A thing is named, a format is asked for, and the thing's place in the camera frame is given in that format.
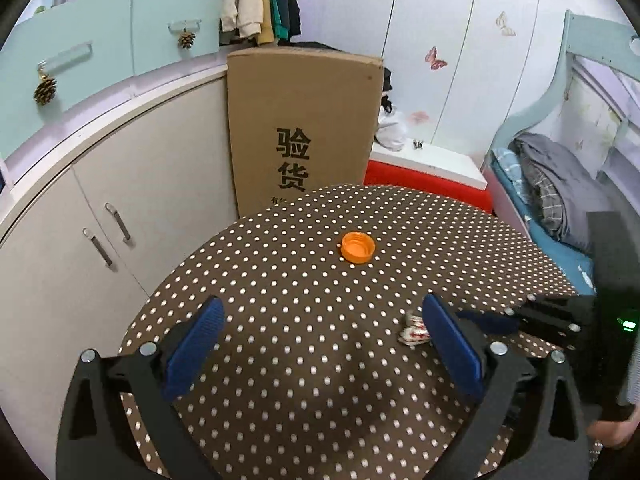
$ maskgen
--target cabinet door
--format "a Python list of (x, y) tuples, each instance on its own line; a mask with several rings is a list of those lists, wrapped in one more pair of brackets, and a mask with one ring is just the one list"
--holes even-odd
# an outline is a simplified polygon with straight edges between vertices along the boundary
[[(33, 92), (43, 61), (58, 87), (52, 102), (38, 106)], [(73, 105), (131, 76), (131, 0), (78, 0), (22, 22), (0, 51), (0, 155), (7, 158)]]
[[(108, 257), (107, 268), (89, 229)], [(27, 452), (54, 477), (62, 406), (85, 348), (118, 352), (147, 296), (109, 245), (71, 170), (0, 248), (0, 405)]]
[[(385, 47), (391, 99), (405, 113), (409, 134), (431, 142), (465, 41), (473, 0), (396, 0)], [(428, 53), (436, 48), (431, 63)]]
[[(133, 66), (136, 75), (213, 54), (220, 49), (222, 0), (133, 0)], [(190, 49), (180, 48), (184, 28), (196, 34)]]
[(475, 0), (433, 143), (482, 163), (524, 69), (538, 0)]
[(74, 165), (104, 232), (148, 294), (238, 219), (230, 157), (221, 79), (133, 120)]
[(394, 0), (324, 0), (320, 40), (364, 56), (382, 56)]

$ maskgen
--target metal screw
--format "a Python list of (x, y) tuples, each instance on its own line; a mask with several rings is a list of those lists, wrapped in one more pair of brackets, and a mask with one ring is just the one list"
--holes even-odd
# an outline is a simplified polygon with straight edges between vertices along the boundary
[(144, 343), (141, 347), (140, 347), (140, 353), (143, 356), (149, 356), (149, 355), (153, 355), (156, 353), (156, 350), (158, 350), (158, 347), (156, 346), (156, 343), (152, 343), (151, 341), (148, 343)]
[(95, 359), (95, 350), (91, 350), (90, 348), (88, 350), (85, 350), (80, 355), (80, 359), (82, 359), (83, 363), (90, 363)]
[(496, 355), (505, 355), (509, 351), (507, 345), (505, 345), (502, 341), (494, 341), (493, 343), (491, 343), (489, 348), (491, 349), (491, 352)]
[(551, 358), (559, 365), (561, 365), (566, 361), (566, 357), (564, 357), (564, 352), (561, 352), (559, 350), (554, 350), (553, 352), (551, 352)]

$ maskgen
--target drawer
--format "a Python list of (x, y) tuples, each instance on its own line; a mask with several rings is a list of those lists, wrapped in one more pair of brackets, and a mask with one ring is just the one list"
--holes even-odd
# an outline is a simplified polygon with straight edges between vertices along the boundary
[[(136, 75), (217, 52), (221, 7), (222, 0), (133, 0)], [(184, 28), (196, 34), (190, 49), (178, 46)]]
[[(15, 27), (0, 51), (2, 157), (73, 105), (133, 76), (130, 16), (131, 0), (77, 0)], [(44, 60), (58, 86), (55, 99), (38, 106)]]

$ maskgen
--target mint green bed frame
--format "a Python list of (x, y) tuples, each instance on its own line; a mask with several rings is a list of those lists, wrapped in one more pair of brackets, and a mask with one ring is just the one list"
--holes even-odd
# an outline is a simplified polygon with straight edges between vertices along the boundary
[(631, 50), (631, 43), (637, 38), (638, 34), (630, 25), (580, 16), (568, 10), (564, 16), (564, 33), (551, 85), (538, 101), (504, 121), (495, 134), (487, 157), (494, 148), (506, 148), (520, 132), (543, 121), (562, 103), (571, 81), (575, 56), (607, 65), (640, 81), (640, 56)]

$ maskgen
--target pine cone ornament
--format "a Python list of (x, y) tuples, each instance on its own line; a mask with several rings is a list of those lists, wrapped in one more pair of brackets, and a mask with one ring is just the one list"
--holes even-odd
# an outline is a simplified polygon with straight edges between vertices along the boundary
[(33, 98), (40, 106), (44, 106), (53, 101), (56, 96), (56, 80), (44, 72), (43, 67), (38, 68), (40, 84), (33, 93)]
[(180, 45), (180, 48), (189, 49), (193, 46), (193, 42), (195, 40), (196, 40), (196, 35), (185, 28), (180, 34), (180, 38), (178, 39), (178, 45)]

